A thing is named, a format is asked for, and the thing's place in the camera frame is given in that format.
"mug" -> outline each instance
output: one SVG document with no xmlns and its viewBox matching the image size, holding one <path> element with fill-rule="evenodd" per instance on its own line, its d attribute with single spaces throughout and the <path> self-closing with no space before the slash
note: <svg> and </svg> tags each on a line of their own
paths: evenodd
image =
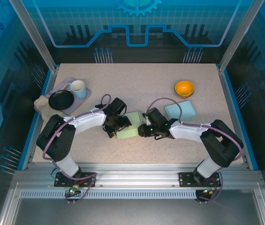
<svg viewBox="0 0 265 225">
<path fill-rule="evenodd" d="M 87 88 L 84 81 L 76 80 L 68 84 L 72 93 L 79 99 L 87 97 Z"/>
</svg>

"table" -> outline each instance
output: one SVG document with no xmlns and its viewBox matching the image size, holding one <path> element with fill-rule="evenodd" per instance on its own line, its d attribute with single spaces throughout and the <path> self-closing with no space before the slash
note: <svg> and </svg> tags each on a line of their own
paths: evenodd
<svg viewBox="0 0 265 225">
<path fill-rule="evenodd" d="M 178 81 L 188 80 L 195 86 L 190 100 L 197 117 L 192 122 L 224 121 L 232 130 L 233 124 L 215 64 L 61 64 L 55 86 L 67 77 L 85 82 L 92 95 L 73 115 L 92 109 L 101 97 L 109 93 L 112 100 L 120 98 L 127 104 L 127 112 L 145 111 L 155 99 L 169 97 L 184 101 L 174 92 Z M 167 100 L 154 107 L 166 115 Z M 132 137 L 110 139 L 102 127 L 93 127 L 77 135 L 71 156 L 80 163 L 199 163 L 207 157 L 202 143 L 185 139 Z M 45 162 L 37 147 L 33 162 Z"/>
</svg>

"green sponge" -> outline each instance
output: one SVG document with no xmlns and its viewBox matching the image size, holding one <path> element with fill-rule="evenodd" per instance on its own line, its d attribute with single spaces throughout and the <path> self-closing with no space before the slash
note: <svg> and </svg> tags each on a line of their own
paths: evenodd
<svg viewBox="0 0 265 225">
<path fill-rule="evenodd" d="M 135 137 L 138 136 L 138 127 L 142 124 L 141 113 L 137 112 L 130 112 L 125 114 L 128 117 L 129 121 L 132 123 L 131 126 L 124 128 L 121 131 L 117 132 L 117 139 L 124 139 L 128 137 Z"/>
</svg>

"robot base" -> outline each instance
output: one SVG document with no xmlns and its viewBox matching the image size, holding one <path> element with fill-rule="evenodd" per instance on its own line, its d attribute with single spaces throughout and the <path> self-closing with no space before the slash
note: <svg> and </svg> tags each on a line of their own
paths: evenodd
<svg viewBox="0 0 265 225">
<path fill-rule="evenodd" d="M 213 188 L 215 187 L 215 185 L 217 185 L 218 188 L 221 187 L 219 174 L 217 172 L 214 172 L 208 179 L 205 179 L 201 185 L 199 185 L 194 180 L 194 174 L 192 172 L 179 172 L 178 178 L 179 178 L 179 186 L 181 188 L 196 188 L 196 187 Z"/>
<path fill-rule="evenodd" d="M 94 174 L 93 172 L 81 172 L 81 177 L 86 177 L 86 176 L 89 176 L 89 175 L 92 175 Z M 80 188 L 84 188 L 84 187 L 89 187 L 91 181 L 92 181 L 92 177 L 89 178 L 89 179 L 86 179 L 86 180 L 72 180 L 72 179 L 69 179 L 67 177 L 65 177 L 61 172 L 58 172 L 56 174 L 56 178 L 55 178 L 55 181 L 54 181 L 54 186 L 55 187 L 72 187 L 74 184 L 79 184 L 80 185 Z M 96 180 L 93 182 L 92 184 L 92 188 L 95 187 L 95 182 Z"/>
</svg>

